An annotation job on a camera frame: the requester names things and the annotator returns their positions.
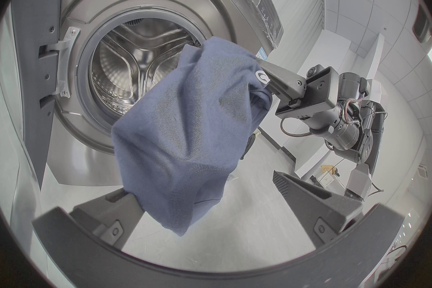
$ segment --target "front-loading washing machine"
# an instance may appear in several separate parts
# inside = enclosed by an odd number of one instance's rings
[[[271,0],[61,0],[59,42],[39,52],[58,51],[47,153],[57,181],[122,184],[111,127],[176,68],[185,44],[217,36],[265,58],[282,34]],[[34,155],[43,170],[44,148]]]

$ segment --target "navy blue cloth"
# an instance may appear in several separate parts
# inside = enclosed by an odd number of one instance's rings
[[[271,106],[260,70],[232,42],[186,45],[177,68],[113,126],[124,189],[163,227],[182,236],[222,198]]]

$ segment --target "white floor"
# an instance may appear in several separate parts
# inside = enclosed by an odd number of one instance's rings
[[[288,261],[315,248],[272,182],[273,171],[292,172],[293,162],[262,135],[233,172],[222,201],[183,237],[144,214],[123,251],[152,263],[196,271],[238,271]],[[118,187],[60,185],[49,168],[42,186],[42,208],[73,206]],[[48,275],[62,284],[54,265]]]

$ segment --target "garment logo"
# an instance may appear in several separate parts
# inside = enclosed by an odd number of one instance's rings
[[[256,71],[255,73],[256,77],[258,78],[258,80],[267,85],[268,83],[270,83],[270,78],[268,77],[268,75],[266,74],[266,72],[264,71]]]

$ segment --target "door hinge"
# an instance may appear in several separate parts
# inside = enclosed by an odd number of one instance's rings
[[[68,74],[69,59],[79,32],[79,28],[69,27],[63,40],[54,44],[49,44],[47,47],[47,50],[58,51],[57,85],[53,95],[59,94],[62,97],[70,97]]]

